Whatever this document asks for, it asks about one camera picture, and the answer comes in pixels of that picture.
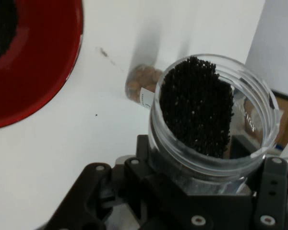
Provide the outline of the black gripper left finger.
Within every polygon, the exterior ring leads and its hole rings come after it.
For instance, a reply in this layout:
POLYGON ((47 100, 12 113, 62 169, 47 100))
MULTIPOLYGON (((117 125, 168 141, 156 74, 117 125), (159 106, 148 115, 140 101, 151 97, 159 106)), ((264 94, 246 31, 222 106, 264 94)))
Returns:
POLYGON ((148 164, 149 141, 137 138, 136 155, 110 167, 87 165, 53 216, 48 230, 103 230, 114 207, 126 204, 141 230, 204 230, 206 217, 187 195, 148 164))

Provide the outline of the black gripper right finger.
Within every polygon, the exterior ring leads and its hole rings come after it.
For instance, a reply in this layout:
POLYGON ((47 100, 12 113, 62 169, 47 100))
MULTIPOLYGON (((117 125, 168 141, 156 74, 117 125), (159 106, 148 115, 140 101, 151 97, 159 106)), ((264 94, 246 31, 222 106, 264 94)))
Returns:
POLYGON ((230 229, 288 230, 288 144, 265 159, 249 187, 253 195, 233 197, 230 229))

